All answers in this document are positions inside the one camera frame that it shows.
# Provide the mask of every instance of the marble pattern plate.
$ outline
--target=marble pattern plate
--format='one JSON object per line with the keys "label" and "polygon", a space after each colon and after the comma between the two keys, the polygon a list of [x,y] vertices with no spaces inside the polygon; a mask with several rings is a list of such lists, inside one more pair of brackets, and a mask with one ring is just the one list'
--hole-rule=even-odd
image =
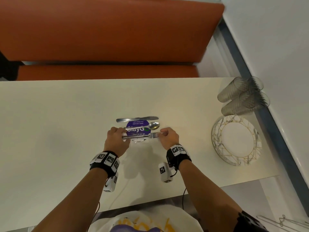
{"label": "marble pattern plate", "polygon": [[261,155],[262,142],[258,131],[248,120],[237,115],[217,121],[211,139],[217,154],[234,166],[250,165]]}

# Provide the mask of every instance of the wrist strap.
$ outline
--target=wrist strap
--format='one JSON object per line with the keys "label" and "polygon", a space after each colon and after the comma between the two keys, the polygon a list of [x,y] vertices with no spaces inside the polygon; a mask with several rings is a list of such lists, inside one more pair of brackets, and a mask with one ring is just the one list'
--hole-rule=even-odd
{"label": "wrist strap", "polygon": [[166,159],[168,161],[168,166],[170,168],[174,167],[176,171],[183,160],[190,160],[192,162],[188,152],[180,144],[176,144],[168,149]]}
{"label": "wrist strap", "polygon": [[90,162],[90,170],[93,168],[101,168],[107,172],[108,177],[116,175],[120,165],[118,156],[112,151],[104,151],[98,153]]}

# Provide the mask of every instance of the butter knife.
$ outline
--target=butter knife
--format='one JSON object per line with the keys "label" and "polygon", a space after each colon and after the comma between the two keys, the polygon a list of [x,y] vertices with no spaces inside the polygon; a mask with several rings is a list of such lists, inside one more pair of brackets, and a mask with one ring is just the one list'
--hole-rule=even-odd
{"label": "butter knife", "polygon": [[156,116],[146,116],[146,117],[137,117],[137,118],[116,119],[116,122],[120,123],[120,122],[137,121],[137,120],[158,120],[158,119],[159,118]]}

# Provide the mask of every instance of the white wall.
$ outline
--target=white wall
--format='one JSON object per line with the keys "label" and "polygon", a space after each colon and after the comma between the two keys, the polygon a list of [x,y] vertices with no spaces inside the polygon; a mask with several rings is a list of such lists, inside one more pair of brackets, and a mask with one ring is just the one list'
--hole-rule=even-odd
{"label": "white wall", "polygon": [[309,185],[309,0],[222,0],[223,14]]}

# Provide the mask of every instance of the table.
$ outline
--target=table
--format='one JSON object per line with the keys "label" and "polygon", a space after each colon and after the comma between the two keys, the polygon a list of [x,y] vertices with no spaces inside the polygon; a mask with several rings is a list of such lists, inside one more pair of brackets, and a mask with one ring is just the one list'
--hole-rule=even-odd
{"label": "table", "polygon": [[[263,153],[251,166],[221,160],[211,129],[221,117],[217,94],[232,78],[113,79],[0,83],[0,232],[38,224],[77,185],[103,149],[116,118],[158,116],[190,152],[193,163],[218,186],[277,175],[254,115]],[[181,175],[160,180],[166,161],[158,139],[131,143],[121,157],[113,193],[100,211],[182,195]]]}

